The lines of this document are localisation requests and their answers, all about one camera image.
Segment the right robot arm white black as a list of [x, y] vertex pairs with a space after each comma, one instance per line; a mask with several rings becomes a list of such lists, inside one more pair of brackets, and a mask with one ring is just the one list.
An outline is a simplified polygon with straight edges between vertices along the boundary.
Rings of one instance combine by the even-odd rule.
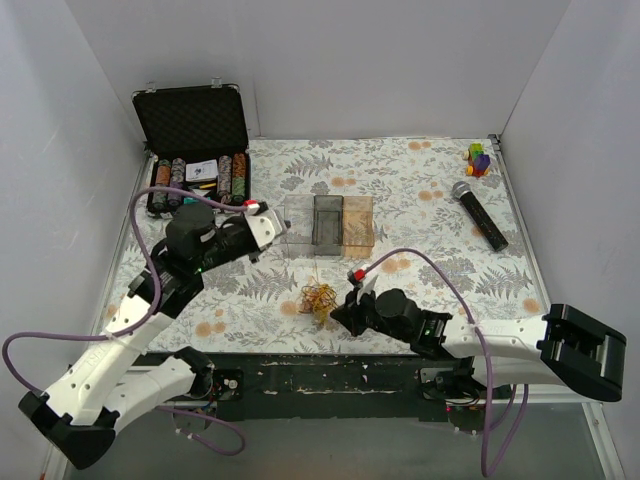
[[452, 383], [464, 397], [488, 386], [528, 384], [566, 386], [601, 402], [622, 398], [626, 337], [570, 305], [473, 326], [461, 316], [419, 308], [401, 289], [354, 288], [330, 316], [354, 337], [373, 330], [423, 358], [462, 361]]

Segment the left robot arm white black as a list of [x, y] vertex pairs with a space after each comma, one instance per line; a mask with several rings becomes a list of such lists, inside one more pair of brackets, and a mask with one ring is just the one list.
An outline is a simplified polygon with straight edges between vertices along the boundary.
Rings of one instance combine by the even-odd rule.
[[121, 430], [152, 409], [175, 397], [209, 396], [214, 365], [192, 347], [133, 381], [122, 378], [203, 290], [203, 273], [242, 257], [257, 262], [289, 227], [264, 202], [250, 202], [222, 224], [208, 205], [179, 207], [98, 338], [59, 380], [41, 393], [25, 394], [21, 412], [83, 470], [104, 456]]

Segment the clear plastic box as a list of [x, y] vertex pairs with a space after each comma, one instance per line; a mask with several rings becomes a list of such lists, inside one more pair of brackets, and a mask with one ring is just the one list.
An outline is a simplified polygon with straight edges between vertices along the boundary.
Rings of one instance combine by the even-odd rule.
[[283, 202], [284, 220], [290, 226], [283, 237], [285, 251], [289, 258], [310, 258], [314, 255], [312, 245], [313, 235], [313, 207], [312, 195], [286, 195]]

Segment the smoky grey plastic box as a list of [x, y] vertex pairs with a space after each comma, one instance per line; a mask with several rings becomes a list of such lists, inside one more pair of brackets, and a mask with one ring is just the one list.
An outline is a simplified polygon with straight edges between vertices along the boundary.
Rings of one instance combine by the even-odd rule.
[[312, 245], [317, 256], [341, 256], [343, 248], [343, 197], [316, 195]]

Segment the white playing card deck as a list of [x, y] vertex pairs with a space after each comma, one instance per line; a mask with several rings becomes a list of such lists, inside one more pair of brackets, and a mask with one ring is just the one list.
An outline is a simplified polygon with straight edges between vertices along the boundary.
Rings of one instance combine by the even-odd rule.
[[218, 162], [216, 159], [188, 163], [185, 169], [185, 181], [201, 183], [213, 181], [218, 177]]

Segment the amber plastic box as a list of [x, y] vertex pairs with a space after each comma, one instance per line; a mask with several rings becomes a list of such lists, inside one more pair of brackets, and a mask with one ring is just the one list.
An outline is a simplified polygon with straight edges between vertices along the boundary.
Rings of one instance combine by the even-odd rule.
[[345, 196], [343, 198], [343, 255], [366, 259], [375, 245], [373, 198]]

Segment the black poker chip case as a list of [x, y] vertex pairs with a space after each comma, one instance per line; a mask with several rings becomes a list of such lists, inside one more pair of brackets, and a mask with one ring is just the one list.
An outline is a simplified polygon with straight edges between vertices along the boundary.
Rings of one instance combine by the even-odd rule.
[[[203, 190], [206, 197], [240, 206], [251, 197], [251, 157], [244, 109], [235, 84], [140, 90], [132, 103], [151, 162], [150, 184]], [[185, 181], [188, 163], [216, 159], [213, 181]]]

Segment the floral patterned table mat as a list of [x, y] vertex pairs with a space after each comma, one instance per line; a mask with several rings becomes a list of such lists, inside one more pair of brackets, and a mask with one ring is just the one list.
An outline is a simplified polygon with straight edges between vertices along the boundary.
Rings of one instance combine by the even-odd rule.
[[[286, 195], [371, 196], [378, 291], [398, 287], [421, 307], [478, 320], [519, 319], [549, 305], [532, 260], [503, 161], [470, 185], [509, 246], [494, 252], [452, 197], [464, 179], [465, 139], [255, 140], [252, 193], [282, 208]], [[154, 352], [404, 354], [374, 332], [350, 335], [301, 310], [305, 286], [349, 289], [351, 258], [291, 259], [284, 244], [256, 264], [239, 260], [208, 272], [203, 291], [151, 343]]]

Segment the black handheld microphone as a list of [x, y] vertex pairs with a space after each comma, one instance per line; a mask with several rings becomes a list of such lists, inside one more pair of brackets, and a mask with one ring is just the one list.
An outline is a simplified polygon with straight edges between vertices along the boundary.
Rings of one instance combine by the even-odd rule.
[[467, 182], [456, 182], [452, 187], [452, 195], [462, 204], [494, 252], [500, 252], [509, 246], [507, 239], [476, 198]]

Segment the colourful toy block train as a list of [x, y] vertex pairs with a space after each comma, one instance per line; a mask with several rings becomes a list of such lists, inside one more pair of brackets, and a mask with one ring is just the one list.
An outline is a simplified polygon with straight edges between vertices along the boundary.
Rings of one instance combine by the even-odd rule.
[[467, 176], [479, 178], [488, 174], [491, 158], [480, 143], [472, 143], [464, 152], [464, 159], [467, 162]]

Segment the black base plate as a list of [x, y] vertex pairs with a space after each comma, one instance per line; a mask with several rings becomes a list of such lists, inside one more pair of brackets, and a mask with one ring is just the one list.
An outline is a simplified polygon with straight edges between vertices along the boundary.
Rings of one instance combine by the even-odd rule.
[[483, 398], [469, 360], [415, 355], [210, 354], [210, 379], [195, 398], [227, 421], [447, 419], [445, 397]]

